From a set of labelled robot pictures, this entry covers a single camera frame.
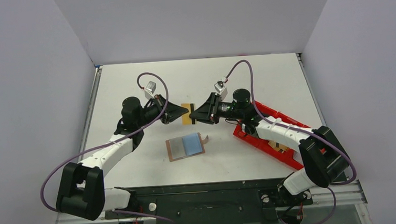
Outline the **tan striped credit card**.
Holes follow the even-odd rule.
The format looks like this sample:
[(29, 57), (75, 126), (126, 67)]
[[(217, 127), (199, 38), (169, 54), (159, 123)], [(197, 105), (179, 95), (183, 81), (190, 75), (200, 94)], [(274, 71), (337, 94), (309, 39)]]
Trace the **tan striped credit card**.
[(196, 120), (190, 117), (190, 114), (195, 111), (195, 104), (191, 104), (191, 103), (181, 104), (181, 107), (186, 108), (188, 110), (186, 114), (182, 115), (182, 124), (195, 125)]

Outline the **brown leather card holder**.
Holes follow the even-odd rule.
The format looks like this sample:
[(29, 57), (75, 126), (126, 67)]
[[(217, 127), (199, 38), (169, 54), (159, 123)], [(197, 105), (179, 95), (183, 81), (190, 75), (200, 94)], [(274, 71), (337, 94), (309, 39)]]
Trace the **brown leather card holder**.
[(209, 139), (208, 135), (203, 137), (200, 133), (193, 133), (167, 140), (165, 144), (169, 162), (204, 154)]

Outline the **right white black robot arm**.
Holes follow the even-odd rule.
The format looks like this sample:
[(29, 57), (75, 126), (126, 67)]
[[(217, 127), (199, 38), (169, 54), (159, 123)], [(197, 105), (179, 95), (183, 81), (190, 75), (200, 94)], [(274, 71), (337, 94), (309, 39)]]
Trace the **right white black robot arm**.
[(348, 167), (350, 160), (332, 131), (287, 124), (279, 118), (260, 113), (247, 89), (237, 89), (231, 103), (217, 93), (209, 98), (190, 118), (200, 123), (217, 124), (221, 118), (236, 120), (241, 130), (254, 138), (277, 142), (300, 153), (303, 168), (279, 184), (279, 191), (295, 196), (311, 187), (329, 187)]

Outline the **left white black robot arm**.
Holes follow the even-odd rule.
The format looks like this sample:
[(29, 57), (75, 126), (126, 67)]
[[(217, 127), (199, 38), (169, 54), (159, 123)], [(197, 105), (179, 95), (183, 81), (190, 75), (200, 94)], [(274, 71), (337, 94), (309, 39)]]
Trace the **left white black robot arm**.
[(122, 102), (121, 118), (109, 142), (80, 162), (68, 162), (63, 170), (56, 210), (80, 218), (95, 220), (104, 211), (128, 208), (132, 193), (123, 188), (105, 188), (104, 177), (125, 156), (140, 145), (143, 127), (160, 120), (169, 124), (189, 110), (155, 95), (145, 107), (137, 97)]

